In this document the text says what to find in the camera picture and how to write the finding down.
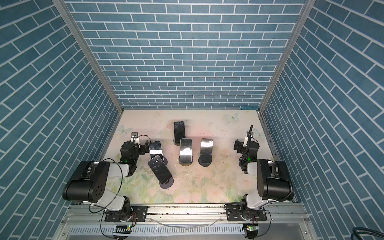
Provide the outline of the shiny phone stand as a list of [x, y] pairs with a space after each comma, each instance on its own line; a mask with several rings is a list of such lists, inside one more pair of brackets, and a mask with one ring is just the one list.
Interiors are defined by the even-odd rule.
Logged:
[[212, 139], [202, 139], [201, 140], [201, 151], [199, 159], [205, 161], [212, 161], [213, 155], [213, 143]]
[[150, 150], [151, 159], [153, 159], [156, 156], [159, 156], [161, 158], [161, 160], [164, 161], [161, 141], [151, 142], [149, 144], [149, 150]]
[[187, 139], [185, 142], [181, 143], [179, 162], [182, 162], [182, 163], [193, 162], [191, 139]]

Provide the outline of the black phone stand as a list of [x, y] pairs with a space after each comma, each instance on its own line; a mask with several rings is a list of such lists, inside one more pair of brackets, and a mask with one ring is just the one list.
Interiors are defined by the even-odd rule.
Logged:
[[185, 122], [174, 122], [174, 139], [186, 138]]
[[148, 165], [161, 184], [166, 184], [172, 178], [172, 174], [160, 156], [150, 159]]

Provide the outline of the black phone back stand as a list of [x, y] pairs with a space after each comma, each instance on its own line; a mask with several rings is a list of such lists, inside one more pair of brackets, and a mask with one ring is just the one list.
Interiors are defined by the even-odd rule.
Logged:
[[174, 122], [174, 139], [186, 138], [185, 122]]

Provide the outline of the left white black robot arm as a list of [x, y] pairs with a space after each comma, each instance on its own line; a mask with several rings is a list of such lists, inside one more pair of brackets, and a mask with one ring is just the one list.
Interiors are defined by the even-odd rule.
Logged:
[[137, 169], [139, 156], [150, 152], [150, 143], [141, 145], [138, 137], [123, 143], [119, 162], [111, 158], [80, 162], [64, 187], [63, 199], [94, 204], [100, 209], [90, 212], [103, 212], [105, 222], [144, 222], [148, 207], [131, 206], [130, 199], [120, 195], [120, 190], [124, 178], [131, 177]]

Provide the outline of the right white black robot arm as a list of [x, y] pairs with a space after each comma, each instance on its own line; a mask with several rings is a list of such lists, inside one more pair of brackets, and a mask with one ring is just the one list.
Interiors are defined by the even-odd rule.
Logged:
[[291, 201], [294, 198], [287, 164], [283, 161], [257, 158], [259, 147], [257, 141], [249, 139], [243, 142], [235, 140], [234, 143], [234, 150], [241, 154], [241, 170], [257, 177], [257, 191], [244, 195], [240, 203], [240, 215], [246, 221], [256, 219], [268, 204]]

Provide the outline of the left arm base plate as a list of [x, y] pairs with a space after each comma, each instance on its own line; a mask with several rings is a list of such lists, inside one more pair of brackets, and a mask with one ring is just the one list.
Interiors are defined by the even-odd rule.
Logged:
[[106, 223], [144, 222], [148, 213], [148, 206], [131, 206], [126, 211], [106, 211]]

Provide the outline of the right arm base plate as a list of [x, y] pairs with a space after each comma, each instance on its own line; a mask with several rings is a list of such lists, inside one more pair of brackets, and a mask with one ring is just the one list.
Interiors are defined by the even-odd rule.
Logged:
[[267, 216], [265, 211], [252, 210], [241, 203], [226, 203], [224, 204], [224, 210], [227, 214], [227, 221], [239, 222], [239, 221], [266, 221]]

